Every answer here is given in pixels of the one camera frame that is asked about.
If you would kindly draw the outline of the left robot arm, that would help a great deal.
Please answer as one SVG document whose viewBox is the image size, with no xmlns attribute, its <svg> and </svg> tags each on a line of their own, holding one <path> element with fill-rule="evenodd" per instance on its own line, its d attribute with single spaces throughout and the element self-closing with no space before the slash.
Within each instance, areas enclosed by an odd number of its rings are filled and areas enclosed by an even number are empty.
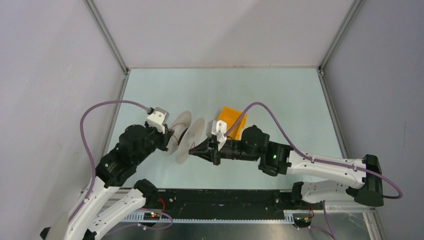
<svg viewBox="0 0 424 240">
<path fill-rule="evenodd" d="M 45 227 L 43 240 L 100 240 L 116 224 L 137 209 L 153 208 L 158 202 L 156 187 L 148 180 L 138 181 L 118 202 L 102 211 L 104 204 L 134 175 L 137 167 L 156 150 L 166 152 L 174 130 L 131 125 L 119 136 L 118 143 L 104 155 L 95 168 L 95 177 L 73 207 L 68 220 Z"/>
</svg>

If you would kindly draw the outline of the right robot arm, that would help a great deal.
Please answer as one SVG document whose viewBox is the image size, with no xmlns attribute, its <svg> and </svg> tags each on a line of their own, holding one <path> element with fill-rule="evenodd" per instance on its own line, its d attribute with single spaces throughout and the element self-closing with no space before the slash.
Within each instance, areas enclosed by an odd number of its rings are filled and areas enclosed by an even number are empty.
<svg viewBox="0 0 424 240">
<path fill-rule="evenodd" d="M 308 175 L 322 181 L 299 181 L 293 184 L 291 204 L 304 209 L 309 204 L 330 201 L 354 201 L 369 207 L 382 207 L 384 193 L 381 166 L 377 156 L 349 159 L 328 157 L 295 150 L 292 146 L 270 140 L 256 125 L 245 129 L 240 140 L 209 134 L 189 155 L 202 158 L 218 166 L 222 159 L 258 162 L 264 174 Z"/>
</svg>

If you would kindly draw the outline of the white perforated cable spool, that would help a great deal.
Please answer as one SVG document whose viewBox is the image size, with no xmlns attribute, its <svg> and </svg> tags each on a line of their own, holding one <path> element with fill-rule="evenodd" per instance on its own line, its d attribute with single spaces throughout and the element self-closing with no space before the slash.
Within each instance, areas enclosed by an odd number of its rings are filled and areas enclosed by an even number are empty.
<svg viewBox="0 0 424 240">
<path fill-rule="evenodd" d="M 164 156 L 175 156 L 177 164 L 183 164 L 189 158 L 189 150 L 200 142 L 205 127 L 205 120 L 201 117 L 192 121 L 192 113 L 182 112 L 171 124 L 174 131 Z"/>
</svg>

